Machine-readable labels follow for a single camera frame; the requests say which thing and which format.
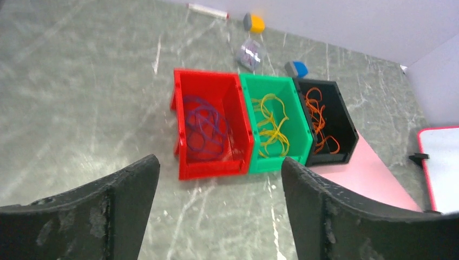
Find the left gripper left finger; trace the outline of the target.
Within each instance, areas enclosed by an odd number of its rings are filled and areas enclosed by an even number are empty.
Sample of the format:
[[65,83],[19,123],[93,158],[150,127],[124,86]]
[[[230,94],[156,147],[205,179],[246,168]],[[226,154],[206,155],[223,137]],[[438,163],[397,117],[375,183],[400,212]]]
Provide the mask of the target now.
[[1,259],[137,259],[159,174],[151,154],[67,192],[1,207]]

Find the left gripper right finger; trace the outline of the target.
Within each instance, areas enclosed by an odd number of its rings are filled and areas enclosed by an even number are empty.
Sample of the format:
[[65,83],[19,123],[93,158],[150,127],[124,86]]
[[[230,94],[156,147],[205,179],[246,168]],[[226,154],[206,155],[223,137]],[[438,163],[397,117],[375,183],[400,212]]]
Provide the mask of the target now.
[[299,162],[281,167],[299,259],[458,259],[458,214],[378,202]]

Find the black plastic bin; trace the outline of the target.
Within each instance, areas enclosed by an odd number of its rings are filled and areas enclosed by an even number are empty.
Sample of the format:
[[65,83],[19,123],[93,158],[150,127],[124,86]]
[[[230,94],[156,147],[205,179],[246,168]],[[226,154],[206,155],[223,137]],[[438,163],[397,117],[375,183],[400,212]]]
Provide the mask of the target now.
[[335,81],[294,79],[313,144],[306,166],[347,164],[358,133]]

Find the green plastic bin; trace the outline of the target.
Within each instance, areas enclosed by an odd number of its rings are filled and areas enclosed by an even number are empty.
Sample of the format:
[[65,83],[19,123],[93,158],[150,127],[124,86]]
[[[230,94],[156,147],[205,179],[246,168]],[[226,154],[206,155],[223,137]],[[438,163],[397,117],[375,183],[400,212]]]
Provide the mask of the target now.
[[290,77],[240,74],[254,135],[249,174],[278,171],[285,157],[306,163],[313,137]]

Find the red plastic bin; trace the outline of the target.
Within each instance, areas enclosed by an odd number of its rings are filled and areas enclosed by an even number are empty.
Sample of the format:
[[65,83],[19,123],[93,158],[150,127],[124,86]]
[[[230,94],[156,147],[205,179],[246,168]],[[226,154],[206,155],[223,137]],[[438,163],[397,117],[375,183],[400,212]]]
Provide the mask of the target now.
[[236,73],[174,69],[179,180],[247,174],[254,146]]

